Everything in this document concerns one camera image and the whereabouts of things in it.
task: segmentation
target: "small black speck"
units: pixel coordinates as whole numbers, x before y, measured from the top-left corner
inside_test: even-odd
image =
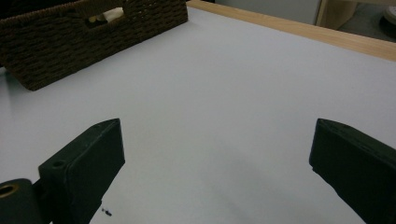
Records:
[[[108,216],[113,216],[109,211],[105,211],[105,213],[106,213],[106,215],[108,215]]]

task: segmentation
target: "basket handle hole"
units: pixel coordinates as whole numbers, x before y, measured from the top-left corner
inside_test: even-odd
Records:
[[[124,16],[122,7],[115,7],[108,11],[105,11],[99,15],[89,17],[85,20],[85,24],[88,28],[92,29],[98,26],[109,24]]]

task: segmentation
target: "basket handle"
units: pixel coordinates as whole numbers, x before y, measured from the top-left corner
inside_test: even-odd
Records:
[[[122,7],[123,2],[124,0],[82,0],[75,5],[75,10],[82,19],[88,19],[115,7]]]

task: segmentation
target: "gripper screw hole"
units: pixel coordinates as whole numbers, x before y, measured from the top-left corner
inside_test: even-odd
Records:
[[[0,198],[5,198],[8,195],[17,191],[18,185],[5,185],[0,188]]]
[[[53,168],[61,168],[62,166],[64,166],[64,161],[56,161],[52,164]]]

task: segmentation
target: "wicker basket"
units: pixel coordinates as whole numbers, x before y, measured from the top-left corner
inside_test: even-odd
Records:
[[[0,64],[31,91],[188,19],[185,0],[57,1],[2,1],[7,6],[0,6]],[[87,25],[89,17],[114,7],[122,7],[124,16]]]

